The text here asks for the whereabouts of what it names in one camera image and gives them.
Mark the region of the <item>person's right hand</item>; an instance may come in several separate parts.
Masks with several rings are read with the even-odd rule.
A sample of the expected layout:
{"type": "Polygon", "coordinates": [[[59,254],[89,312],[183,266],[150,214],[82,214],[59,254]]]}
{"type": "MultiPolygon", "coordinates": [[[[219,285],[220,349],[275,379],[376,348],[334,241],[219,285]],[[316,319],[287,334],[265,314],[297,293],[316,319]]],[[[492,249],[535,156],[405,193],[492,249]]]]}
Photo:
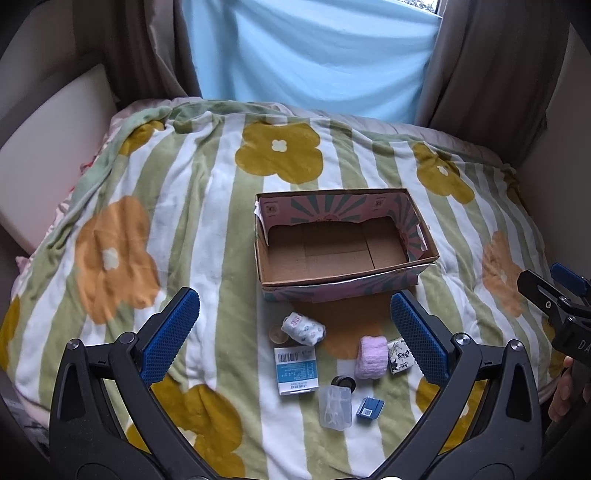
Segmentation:
{"type": "Polygon", "coordinates": [[[548,415],[552,422],[560,423],[569,412],[572,396],[571,368],[574,360],[566,356],[564,358],[564,371],[557,383],[554,396],[549,406],[548,415]]]}

